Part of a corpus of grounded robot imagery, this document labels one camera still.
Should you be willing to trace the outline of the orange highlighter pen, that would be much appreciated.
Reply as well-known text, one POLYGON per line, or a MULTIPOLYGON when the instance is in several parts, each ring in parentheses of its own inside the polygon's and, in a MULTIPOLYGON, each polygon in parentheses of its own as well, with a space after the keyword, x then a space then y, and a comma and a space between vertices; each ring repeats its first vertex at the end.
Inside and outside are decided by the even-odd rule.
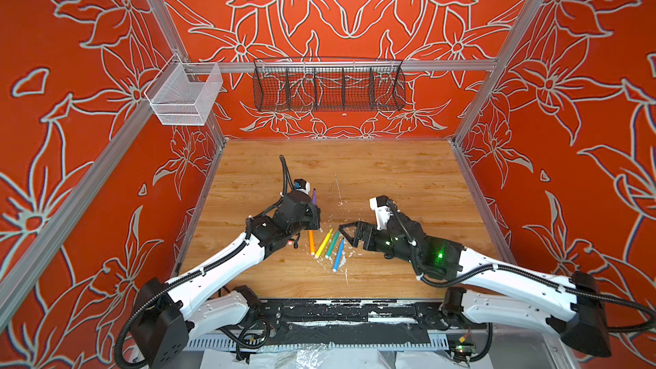
POLYGON ((316 244, 314 239, 314 231, 312 230, 309 230, 309 250, 311 256, 314 256, 316 252, 316 244))

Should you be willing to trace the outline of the yellow highlighter pen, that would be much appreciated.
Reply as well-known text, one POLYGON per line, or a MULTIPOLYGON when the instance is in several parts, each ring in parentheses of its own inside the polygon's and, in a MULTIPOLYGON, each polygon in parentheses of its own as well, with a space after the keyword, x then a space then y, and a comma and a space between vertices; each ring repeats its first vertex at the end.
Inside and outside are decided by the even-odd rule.
POLYGON ((319 245, 319 248, 316 249, 316 251, 315 251, 315 253, 314 253, 314 258, 315 258, 315 259, 319 259, 319 258, 321 258, 321 256, 323 255, 323 253, 324 253, 326 247, 328 246, 329 242, 331 242, 332 235, 333 235, 333 229, 331 228, 331 229, 329 230, 329 232, 325 235, 323 241, 322 241, 321 244, 319 245))

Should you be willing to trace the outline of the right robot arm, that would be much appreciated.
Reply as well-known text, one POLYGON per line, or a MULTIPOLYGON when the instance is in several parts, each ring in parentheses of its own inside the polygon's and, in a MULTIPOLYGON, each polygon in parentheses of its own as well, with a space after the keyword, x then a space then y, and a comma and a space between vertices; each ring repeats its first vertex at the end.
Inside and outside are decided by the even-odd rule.
POLYGON ((406 261, 418 281, 444 289, 443 314, 474 324, 502 324, 558 336, 572 350, 611 355, 610 336, 655 328, 655 312, 601 294, 594 277, 537 273, 484 256, 399 215, 384 228, 364 221, 340 225, 351 246, 406 261))

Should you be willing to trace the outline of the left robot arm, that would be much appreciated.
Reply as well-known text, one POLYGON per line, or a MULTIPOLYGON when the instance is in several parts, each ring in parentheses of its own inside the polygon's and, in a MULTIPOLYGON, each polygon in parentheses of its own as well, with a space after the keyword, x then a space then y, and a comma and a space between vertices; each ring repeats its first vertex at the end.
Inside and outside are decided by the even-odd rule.
POLYGON ((261 302, 248 287, 237 287, 218 299, 212 295, 319 224, 320 210, 311 195, 287 192, 270 208, 247 218, 244 232, 188 273, 166 282, 149 280, 138 290, 130 317, 115 340, 116 365, 164 368, 191 339, 255 320, 261 302))

